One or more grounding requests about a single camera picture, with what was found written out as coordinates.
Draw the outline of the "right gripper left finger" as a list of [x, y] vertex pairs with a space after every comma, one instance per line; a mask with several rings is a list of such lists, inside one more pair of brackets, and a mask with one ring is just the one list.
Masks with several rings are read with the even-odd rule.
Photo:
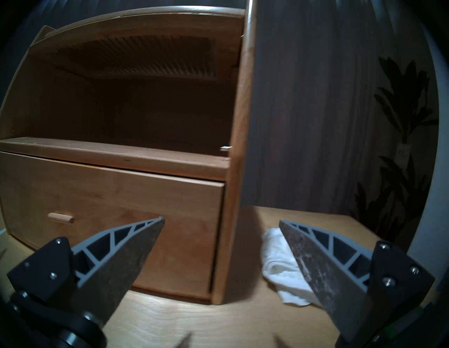
[[106, 324], [140, 274], [163, 217], [110, 228], [71, 247], [56, 237], [7, 274], [14, 290], [37, 303]]

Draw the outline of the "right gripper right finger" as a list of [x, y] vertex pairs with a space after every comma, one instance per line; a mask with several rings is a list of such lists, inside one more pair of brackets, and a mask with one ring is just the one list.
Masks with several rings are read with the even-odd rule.
[[339, 233], [280, 220], [279, 228], [321, 306], [336, 343], [396, 343], [418, 320], [435, 278], [389, 241], [373, 250]]

